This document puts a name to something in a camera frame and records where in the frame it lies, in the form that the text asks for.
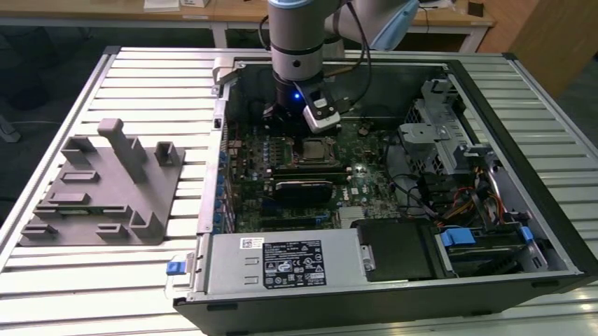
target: aluminum extrusion table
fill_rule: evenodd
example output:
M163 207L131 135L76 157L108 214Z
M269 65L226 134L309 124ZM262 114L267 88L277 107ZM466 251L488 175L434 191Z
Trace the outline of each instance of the aluminum extrusion table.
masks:
M195 247L202 205L217 57L265 57L262 50L112 48L102 56L64 124L0 230L3 335L201 335L165 295L166 262ZM349 52L349 57L358 53ZM598 252L598 151L517 60L502 55L379 53L374 57L461 60L592 250ZM71 135L94 135L122 118L142 143L186 149L167 237L159 246L15 247L35 204L64 158ZM472 126L484 140L474 120ZM99 136L92 136L102 144ZM175 285L185 286L186 277ZM526 302L501 314L285 332L283 335L573 335L598 333L598 287Z

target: floor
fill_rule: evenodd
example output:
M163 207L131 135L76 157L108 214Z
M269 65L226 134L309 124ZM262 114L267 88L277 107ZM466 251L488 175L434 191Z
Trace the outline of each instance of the floor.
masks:
M214 47L211 32L206 29L107 28L94 29L87 35L75 28L51 28L47 29L47 32L60 62L56 66L38 70L38 73L51 99L39 108L19 111L11 107L6 99L0 98L0 113L11 122L50 122L16 124L15 127L23 136L22 140L18 143L0 141L0 160L7 162L0 165L0 224L8 216L14 201L30 180L58 131L59 123L68 114L104 47ZM230 31L229 33L231 34L229 36L231 48L259 47L255 32ZM0 43L0 64L6 66L16 64L19 61L16 53L6 46L3 48ZM598 144L597 91L598 61L593 61L558 99L558 103L596 144Z

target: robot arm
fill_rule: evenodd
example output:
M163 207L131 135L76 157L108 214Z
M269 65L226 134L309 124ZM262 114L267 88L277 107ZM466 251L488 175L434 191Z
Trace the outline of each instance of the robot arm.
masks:
M269 0L275 105L291 115L303 113L314 133L341 122L338 104L323 81L326 33L363 40L346 3L346 0ZM394 49L415 17L418 0L353 3L370 44L366 47Z

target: warning label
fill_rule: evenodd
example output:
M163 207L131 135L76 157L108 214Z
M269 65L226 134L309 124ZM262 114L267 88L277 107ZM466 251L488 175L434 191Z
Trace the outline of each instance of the warning label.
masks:
M263 243L263 286L267 289L325 285L322 241Z

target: blue drive latch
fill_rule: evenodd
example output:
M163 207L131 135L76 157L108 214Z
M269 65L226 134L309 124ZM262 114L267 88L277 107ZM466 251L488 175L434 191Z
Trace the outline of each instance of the blue drive latch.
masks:
M170 261L167 263L167 275L183 275L186 273L185 261Z
M476 244L474 234L472 233L472 230L466 228L448 229L441 233L441 239L445 247Z

